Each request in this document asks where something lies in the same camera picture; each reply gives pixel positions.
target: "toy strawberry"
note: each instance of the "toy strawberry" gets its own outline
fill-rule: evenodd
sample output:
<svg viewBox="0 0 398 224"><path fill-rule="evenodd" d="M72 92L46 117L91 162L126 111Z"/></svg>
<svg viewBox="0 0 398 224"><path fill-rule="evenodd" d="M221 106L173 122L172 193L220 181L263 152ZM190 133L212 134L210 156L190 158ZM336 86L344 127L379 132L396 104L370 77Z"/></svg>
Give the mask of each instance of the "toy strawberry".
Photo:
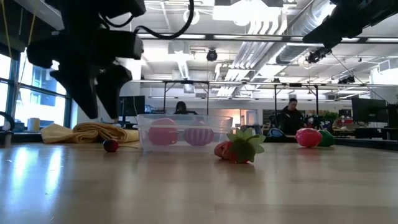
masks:
<svg viewBox="0 0 398 224"><path fill-rule="evenodd" d="M227 134L229 141L222 142L214 149L214 154L233 163L245 164L254 162L256 154L264 152L260 146L265 140L263 135L252 136L252 129L242 132L236 130L236 134Z"/></svg>

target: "woman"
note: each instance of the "woman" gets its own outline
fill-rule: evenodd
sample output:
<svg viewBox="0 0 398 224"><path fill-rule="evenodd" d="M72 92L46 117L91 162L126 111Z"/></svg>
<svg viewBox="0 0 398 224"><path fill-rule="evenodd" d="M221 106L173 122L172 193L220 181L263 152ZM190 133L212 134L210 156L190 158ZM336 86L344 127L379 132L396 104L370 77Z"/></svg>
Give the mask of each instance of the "woman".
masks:
<svg viewBox="0 0 398 224"><path fill-rule="evenodd" d="M177 105L175 106L174 114L195 114L196 115L197 113L194 111L187 111L187 105L184 102L179 101L177 103Z"/></svg>
<svg viewBox="0 0 398 224"><path fill-rule="evenodd" d="M285 134L294 135L302 128L306 127L303 123L303 115L296 109L297 100L291 98L289 104L282 110L280 114L280 130Z"/></svg>

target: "plastic bin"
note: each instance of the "plastic bin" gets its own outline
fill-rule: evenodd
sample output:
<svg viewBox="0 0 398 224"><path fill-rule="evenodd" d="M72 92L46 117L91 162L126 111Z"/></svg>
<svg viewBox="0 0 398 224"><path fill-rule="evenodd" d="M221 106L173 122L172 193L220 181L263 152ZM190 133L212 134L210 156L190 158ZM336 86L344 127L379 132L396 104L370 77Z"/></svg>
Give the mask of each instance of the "plastic bin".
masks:
<svg viewBox="0 0 398 224"><path fill-rule="evenodd" d="M138 115L143 151L211 152L228 140L232 118L182 114Z"/></svg>

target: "yellow cloth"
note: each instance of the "yellow cloth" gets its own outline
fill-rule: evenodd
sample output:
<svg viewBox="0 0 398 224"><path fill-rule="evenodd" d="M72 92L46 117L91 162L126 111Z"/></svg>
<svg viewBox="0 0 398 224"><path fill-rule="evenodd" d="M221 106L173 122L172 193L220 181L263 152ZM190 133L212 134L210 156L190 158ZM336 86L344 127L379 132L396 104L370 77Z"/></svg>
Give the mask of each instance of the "yellow cloth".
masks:
<svg viewBox="0 0 398 224"><path fill-rule="evenodd" d="M41 130L43 142L51 143L92 143L105 139L113 139L119 143L134 142L139 140L136 130L125 130L102 123L81 123L73 130L57 124L51 124Z"/></svg>

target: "pink toy egg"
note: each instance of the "pink toy egg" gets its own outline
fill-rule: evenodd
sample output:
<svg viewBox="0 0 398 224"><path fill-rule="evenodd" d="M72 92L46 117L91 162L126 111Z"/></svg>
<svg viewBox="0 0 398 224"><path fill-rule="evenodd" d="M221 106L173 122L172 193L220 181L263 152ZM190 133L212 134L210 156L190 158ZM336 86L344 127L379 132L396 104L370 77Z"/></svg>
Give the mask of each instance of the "pink toy egg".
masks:
<svg viewBox="0 0 398 224"><path fill-rule="evenodd" d="M149 128L149 141L155 146L169 146L177 143L178 131L173 120L169 118L162 118L152 122Z"/></svg>
<svg viewBox="0 0 398 224"><path fill-rule="evenodd" d="M297 131L296 140L303 147L317 147L322 141L322 134L312 128L302 128Z"/></svg>
<svg viewBox="0 0 398 224"><path fill-rule="evenodd" d="M197 126L206 126L202 121ZM210 128L189 128L184 131L184 138L191 146L206 146L214 139L214 132Z"/></svg>

